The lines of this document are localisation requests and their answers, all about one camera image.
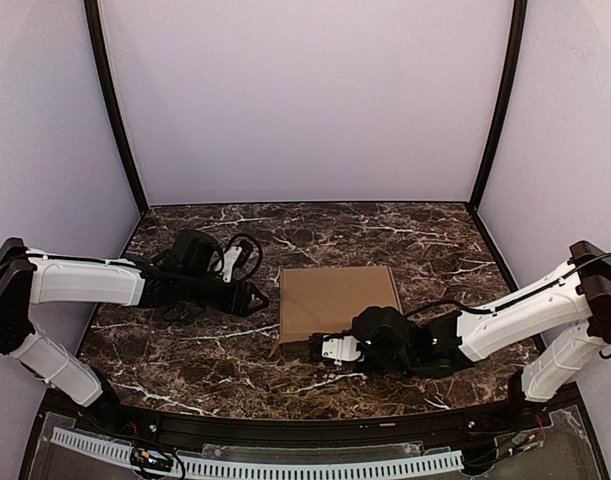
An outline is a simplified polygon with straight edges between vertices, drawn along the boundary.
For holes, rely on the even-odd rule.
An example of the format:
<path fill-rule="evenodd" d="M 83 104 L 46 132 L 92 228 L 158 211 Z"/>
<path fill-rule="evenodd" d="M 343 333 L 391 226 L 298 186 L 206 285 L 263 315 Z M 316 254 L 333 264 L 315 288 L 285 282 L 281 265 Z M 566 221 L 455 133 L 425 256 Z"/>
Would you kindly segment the brown cardboard box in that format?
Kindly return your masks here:
<path fill-rule="evenodd" d="M 279 335 L 272 349 L 301 347 L 314 333 L 333 334 L 371 306 L 401 308 L 386 266 L 283 269 L 279 276 Z"/>

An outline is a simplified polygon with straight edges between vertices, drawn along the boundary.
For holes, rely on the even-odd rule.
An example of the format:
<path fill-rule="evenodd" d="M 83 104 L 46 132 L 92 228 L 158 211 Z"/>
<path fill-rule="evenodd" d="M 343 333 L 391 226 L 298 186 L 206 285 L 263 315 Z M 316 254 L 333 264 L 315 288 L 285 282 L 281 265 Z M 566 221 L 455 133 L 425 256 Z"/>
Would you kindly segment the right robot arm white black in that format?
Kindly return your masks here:
<path fill-rule="evenodd" d="M 611 252 L 587 241 L 541 280 L 481 307 L 424 326 L 392 307 L 369 307 L 351 334 L 366 360 L 421 378 L 444 378 L 543 331 L 559 336 L 518 373 L 524 400 L 545 403 L 593 356 L 611 346 Z"/>

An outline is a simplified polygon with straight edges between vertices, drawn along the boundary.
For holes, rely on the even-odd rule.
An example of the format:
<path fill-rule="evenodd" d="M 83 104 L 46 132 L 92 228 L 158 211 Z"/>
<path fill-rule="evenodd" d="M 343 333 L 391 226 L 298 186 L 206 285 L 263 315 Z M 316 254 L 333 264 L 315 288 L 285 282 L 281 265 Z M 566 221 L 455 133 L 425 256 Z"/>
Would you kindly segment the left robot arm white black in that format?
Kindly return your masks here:
<path fill-rule="evenodd" d="M 35 325 L 29 309 L 43 303 L 109 303 L 157 309 L 191 303 L 245 318 L 269 305 L 252 283 L 253 271 L 235 273 L 249 258 L 263 258 L 260 243 L 234 235 L 225 246 L 201 231 L 179 232 L 172 247 L 151 260 L 51 254 L 20 238 L 0 249 L 0 355 L 10 356 L 86 410 L 115 409 L 108 382 Z"/>

